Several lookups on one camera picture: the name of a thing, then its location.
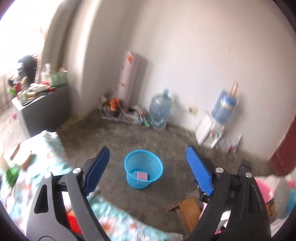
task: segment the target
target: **large plastic water bottle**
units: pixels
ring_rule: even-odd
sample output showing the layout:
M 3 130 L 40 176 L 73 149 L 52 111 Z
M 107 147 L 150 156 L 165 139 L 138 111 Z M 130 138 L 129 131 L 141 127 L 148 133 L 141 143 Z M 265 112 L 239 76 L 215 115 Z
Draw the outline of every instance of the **large plastic water bottle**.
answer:
M 168 96 L 168 89 L 165 89 L 163 94 L 153 96 L 149 107 L 149 117 L 154 129 L 165 128 L 172 105 L 173 100 Z
M 227 93 L 227 91 L 222 91 L 212 110 L 212 117 L 220 124 L 226 124 L 236 103 L 235 96 Z

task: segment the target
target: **red door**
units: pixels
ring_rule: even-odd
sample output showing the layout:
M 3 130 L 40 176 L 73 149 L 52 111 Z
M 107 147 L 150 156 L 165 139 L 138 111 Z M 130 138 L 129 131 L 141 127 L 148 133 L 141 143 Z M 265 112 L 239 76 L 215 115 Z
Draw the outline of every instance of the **red door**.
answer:
M 296 118 L 269 162 L 278 176 L 288 175 L 294 170 L 296 166 Z

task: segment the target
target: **blue gripper pad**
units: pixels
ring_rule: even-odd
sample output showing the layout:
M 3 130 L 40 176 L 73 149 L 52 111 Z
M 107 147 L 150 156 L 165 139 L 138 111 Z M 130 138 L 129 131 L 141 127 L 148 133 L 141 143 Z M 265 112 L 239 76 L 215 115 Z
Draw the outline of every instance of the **blue gripper pad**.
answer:
M 212 195 L 214 192 L 214 188 L 212 186 L 212 177 L 192 147 L 188 147 L 186 157 L 188 164 L 200 186 L 200 189 L 203 192 L 206 192 L 208 196 Z
M 82 169 L 85 174 L 83 193 L 88 196 L 96 189 L 110 158 L 110 151 L 103 147 L 95 158 L 88 159 Z

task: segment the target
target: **floral bedsheet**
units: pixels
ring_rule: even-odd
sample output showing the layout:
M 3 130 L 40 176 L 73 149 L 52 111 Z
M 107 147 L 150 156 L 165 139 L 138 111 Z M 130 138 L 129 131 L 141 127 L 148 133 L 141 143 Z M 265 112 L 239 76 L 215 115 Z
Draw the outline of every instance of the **floral bedsheet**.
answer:
M 0 201 L 17 227 L 26 234 L 33 197 L 44 173 L 66 174 L 72 170 L 72 167 L 67 162 L 63 146 L 55 132 L 43 131 L 24 141 L 21 148 L 32 150 L 34 157 L 28 169 L 20 172 L 13 188 L 5 182 L 5 175 L 2 177 Z M 66 209 L 70 210 L 71 203 L 67 193 L 63 193 L 63 198 Z M 180 234 L 162 232 L 138 221 L 106 201 L 99 191 L 90 194 L 88 200 L 98 221 L 112 241 L 183 240 Z

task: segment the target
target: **metal bolt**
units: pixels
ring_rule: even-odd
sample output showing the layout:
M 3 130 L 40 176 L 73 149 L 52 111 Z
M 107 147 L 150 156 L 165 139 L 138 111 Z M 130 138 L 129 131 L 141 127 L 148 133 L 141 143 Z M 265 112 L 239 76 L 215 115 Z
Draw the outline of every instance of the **metal bolt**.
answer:
M 216 167 L 216 172 L 222 173 L 222 172 L 224 172 L 224 169 L 222 167 Z
M 51 175 L 52 175 L 51 172 L 47 172 L 47 173 L 44 174 L 44 178 L 50 178 Z
M 80 173 L 81 169 L 79 167 L 73 169 L 73 173 L 77 174 Z
M 250 172 L 246 172 L 246 177 L 251 178 L 253 175 Z

